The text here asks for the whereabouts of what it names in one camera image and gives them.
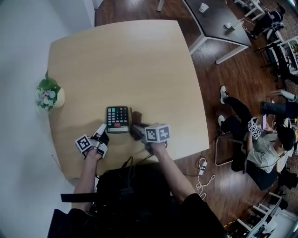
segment pink phone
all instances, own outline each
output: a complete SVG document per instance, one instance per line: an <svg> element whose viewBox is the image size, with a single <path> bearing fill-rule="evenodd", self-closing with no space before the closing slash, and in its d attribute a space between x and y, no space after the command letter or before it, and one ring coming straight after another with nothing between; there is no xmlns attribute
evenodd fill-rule
<svg viewBox="0 0 298 238"><path fill-rule="evenodd" d="M263 116L263 120L262 120L262 129L263 129L263 130L265 130L265 128L266 128L266 126L267 126L266 122L267 122L267 115L265 114L265 115Z"/></svg>

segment black calculator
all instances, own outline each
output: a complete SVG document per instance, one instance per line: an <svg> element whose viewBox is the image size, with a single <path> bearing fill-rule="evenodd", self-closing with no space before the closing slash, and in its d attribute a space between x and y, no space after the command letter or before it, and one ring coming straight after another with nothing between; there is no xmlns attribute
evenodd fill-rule
<svg viewBox="0 0 298 238"><path fill-rule="evenodd" d="M129 108L127 106L111 106L107 108L107 132L129 132Z"/></svg>

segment white vase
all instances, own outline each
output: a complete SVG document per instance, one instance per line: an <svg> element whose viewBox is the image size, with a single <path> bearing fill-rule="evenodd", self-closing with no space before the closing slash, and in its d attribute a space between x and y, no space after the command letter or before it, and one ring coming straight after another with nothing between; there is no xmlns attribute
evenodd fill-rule
<svg viewBox="0 0 298 238"><path fill-rule="evenodd" d="M63 88L60 88L59 92L57 93L57 101L55 102L55 104L53 105L53 107L61 107L63 106L65 101L65 93Z"/></svg>

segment black tabletop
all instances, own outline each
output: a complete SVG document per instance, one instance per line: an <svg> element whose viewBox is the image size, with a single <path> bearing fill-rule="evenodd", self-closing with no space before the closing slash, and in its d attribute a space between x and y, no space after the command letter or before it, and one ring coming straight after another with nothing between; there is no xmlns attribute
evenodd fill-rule
<svg viewBox="0 0 298 238"><path fill-rule="evenodd" d="M251 47L251 42L240 26L236 30L224 29L225 23L229 22L234 25L237 18L230 10L224 0L184 0L188 5L196 20L201 26L205 36L227 40ZM208 5L208 9L202 13L199 8L202 3Z"/></svg>

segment white cup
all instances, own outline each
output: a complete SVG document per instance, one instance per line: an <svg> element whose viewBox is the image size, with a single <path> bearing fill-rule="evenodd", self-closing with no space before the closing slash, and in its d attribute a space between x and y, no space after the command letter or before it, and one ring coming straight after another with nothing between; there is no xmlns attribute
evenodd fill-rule
<svg viewBox="0 0 298 238"><path fill-rule="evenodd" d="M207 4L202 3L201 6L200 6L199 11L203 13L203 12L205 12L208 8L209 8L209 7L208 7Z"/></svg>

